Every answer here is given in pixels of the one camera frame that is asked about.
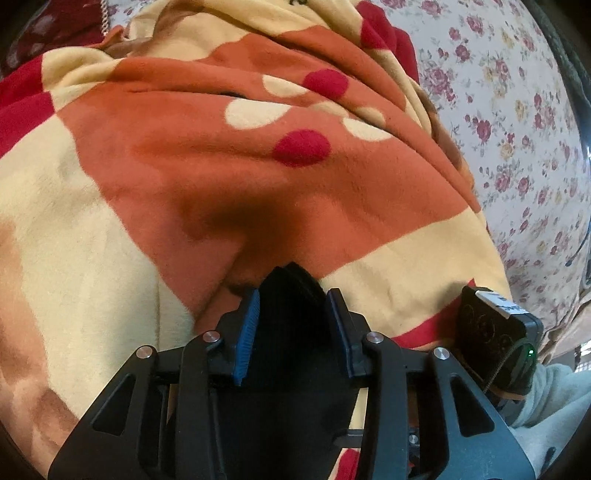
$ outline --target floral fabric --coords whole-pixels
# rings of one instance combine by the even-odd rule
[[[150,0],[109,2],[113,26]],[[556,328],[578,308],[588,248],[572,256],[591,180],[542,32],[519,0],[372,2],[413,41],[420,83],[475,175],[515,300]]]

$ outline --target bolt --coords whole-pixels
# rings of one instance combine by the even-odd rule
[[[152,356],[152,353],[154,353],[154,350],[152,349],[152,347],[150,347],[149,345],[144,345],[139,347],[136,351],[135,351],[135,356],[137,358],[150,358]]]
[[[436,349],[433,349],[433,355],[439,360],[447,360],[449,358],[449,350],[442,346],[438,346]]]
[[[216,343],[222,336],[215,330],[210,330],[203,334],[203,341],[206,343]]]
[[[365,339],[371,343],[382,343],[384,341],[384,336],[378,332],[369,332]]]

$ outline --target fleece blanket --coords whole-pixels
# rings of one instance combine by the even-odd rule
[[[355,0],[158,0],[0,83],[0,422],[39,472],[135,348],[276,265],[407,348],[466,283],[510,295],[406,40]]]

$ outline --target blanket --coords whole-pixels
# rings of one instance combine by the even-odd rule
[[[406,348],[453,339],[465,284],[510,295],[396,38],[364,1],[158,0],[0,83],[0,422],[39,472],[135,348],[276,265]]]

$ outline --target cord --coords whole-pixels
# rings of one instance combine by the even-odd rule
[[[503,358],[501,358],[501,360],[499,361],[498,365],[496,366],[496,370],[492,373],[492,375],[489,376],[488,380],[485,383],[484,388],[482,389],[482,391],[484,393],[488,392],[488,389],[491,387],[492,383],[495,381],[495,378],[499,374],[499,372],[501,371],[501,368],[503,368],[503,366],[507,363],[507,360],[509,360],[509,357],[511,355],[513,355],[513,353],[515,353],[518,348],[523,347],[525,345],[529,345],[535,351],[534,344],[531,343],[527,338],[522,338],[522,339],[516,341],[511,346],[511,348],[509,348],[507,350],[507,353],[505,354],[505,356]]]

